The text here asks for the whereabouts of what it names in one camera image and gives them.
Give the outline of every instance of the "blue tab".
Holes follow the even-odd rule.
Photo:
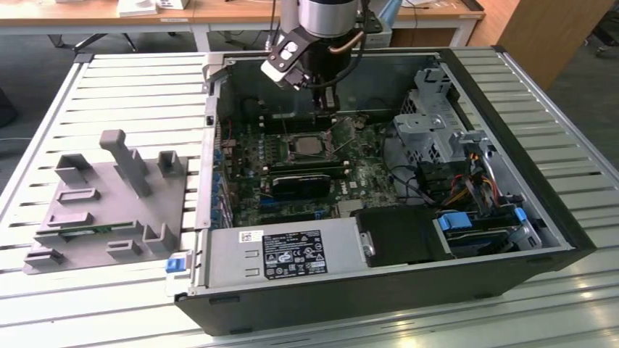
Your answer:
[[[526,221],[525,209],[523,208],[515,208],[514,213],[515,213],[515,216],[518,217],[518,219],[521,220],[521,222],[523,223]]]
[[[445,219],[447,230],[469,228],[474,226],[474,224],[471,223],[471,219],[469,218],[469,215],[465,212],[449,212],[447,214],[443,214],[441,219]]]
[[[167,259],[166,273],[183,272],[185,270],[187,270],[185,258]]]
[[[443,231],[449,230],[449,221],[445,216],[441,216],[438,219],[438,224],[441,225]]]
[[[322,219],[322,216],[325,215],[325,213],[326,213],[326,211],[325,211],[323,209],[317,210],[317,211],[314,212],[314,219],[315,219],[315,220],[321,220],[321,219]]]

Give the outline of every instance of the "gray floor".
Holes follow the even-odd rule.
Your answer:
[[[235,36],[251,43],[258,32]],[[68,45],[87,36],[64,37]],[[142,52],[195,51],[193,35],[133,34]],[[215,50],[238,47],[213,35]],[[84,52],[130,53],[121,35],[98,41]],[[619,57],[613,52],[595,57],[585,46],[557,80],[549,94],[615,166],[619,165]],[[0,36],[0,87],[16,105],[20,118],[0,128],[0,138],[32,137],[72,64],[70,49],[56,49],[46,36]],[[11,177],[28,141],[0,141],[0,191]]]

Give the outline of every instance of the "motherboard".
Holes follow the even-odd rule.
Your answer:
[[[234,226],[345,218],[399,204],[382,161],[386,126],[361,113],[229,122],[222,149]]]

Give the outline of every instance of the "warning label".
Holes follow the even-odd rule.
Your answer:
[[[267,279],[327,273],[321,230],[265,235],[262,247]]]

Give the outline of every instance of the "gray 3d printed part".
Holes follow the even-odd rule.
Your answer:
[[[102,135],[102,147],[121,162],[90,164],[82,154],[58,161],[62,181],[26,273],[163,260],[178,250],[189,159],[162,152],[143,160],[125,139],[122,130]]]
[[[141,156],[133,156],[126,146],[126,132],[121,129],[104,130],[100,134],[100,148],[108,150],[115,157],[121,171],[129,179],[135,193],[141,197],[151,195],[151,187],[145,179],[145,162]]]
[[[27,254],[24,262],[32,267],[58,266],[63,261],[63,255],[50,248],[39,248]]]
[[[143,250],[139,248],[138,243],[135,243],[133,239],[129,239],[126,241],[111,241],[107,243],[106,252],[117,260],[123,260],[139,256]]]

